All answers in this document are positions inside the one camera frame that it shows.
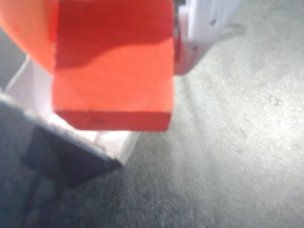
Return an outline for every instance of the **gray carpet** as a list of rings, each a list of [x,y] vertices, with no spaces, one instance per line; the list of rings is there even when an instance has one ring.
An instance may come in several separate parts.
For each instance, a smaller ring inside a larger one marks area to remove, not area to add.
[[[0,227],[302,227],[303,8],[245,0],[203,61],[175,78],[169,131],[144,133],[124,169],[77,189],[21,165],[15,132],[28,126],[2,113]],[[5,84],[23,57],[0,40]]]

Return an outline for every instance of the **orange block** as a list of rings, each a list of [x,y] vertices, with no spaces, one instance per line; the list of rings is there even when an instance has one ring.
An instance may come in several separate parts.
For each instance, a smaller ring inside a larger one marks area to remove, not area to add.
[[[58,0],[0,0],[0,25],[34,60],[53,71]]]
[[[61,0],[53,107],[83,130],[161,131],[173,110],[171,0]]]

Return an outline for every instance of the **white bracket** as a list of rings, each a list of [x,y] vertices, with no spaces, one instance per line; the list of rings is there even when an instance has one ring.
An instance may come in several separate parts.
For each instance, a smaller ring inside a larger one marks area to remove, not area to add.
[[[46,130],[72,138],[75,143],[93,149],[99,157],[116,160],[125,165],[140,132],[81,131],[70,126],[53,111],[51,105],[53,77],[29,57],[13,77],[2,97],[21,109],[34,123]]]
[[[179,8],[175,74],[189,72],[229,23],[241,0],[186,0]]]

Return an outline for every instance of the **orange object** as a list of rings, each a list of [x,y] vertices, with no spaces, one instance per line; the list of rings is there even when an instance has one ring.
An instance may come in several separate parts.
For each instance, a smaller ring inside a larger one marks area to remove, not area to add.
[[[0,0],[0,25],[49,72],[53,71],[57,0]]]
[[[78,129],[166,130],[171,0],[61,0],[53,106]]]

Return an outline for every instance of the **white plastic part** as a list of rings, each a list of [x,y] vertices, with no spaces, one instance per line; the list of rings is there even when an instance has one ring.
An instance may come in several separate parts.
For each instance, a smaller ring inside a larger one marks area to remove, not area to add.
[[[179,8],[175,74],[189,72],[229,23],[241,0],[186,0]]]
[[[44,124],[57,128],[59,132],[68,132],[82,143],[96,148],[96,152],[100,151],[125,165],[140,133],[75,129],[52,109],[52,82],[52,75],[27,57],[4,94],[20,108],[28,110],[29,115],[42,120]]]

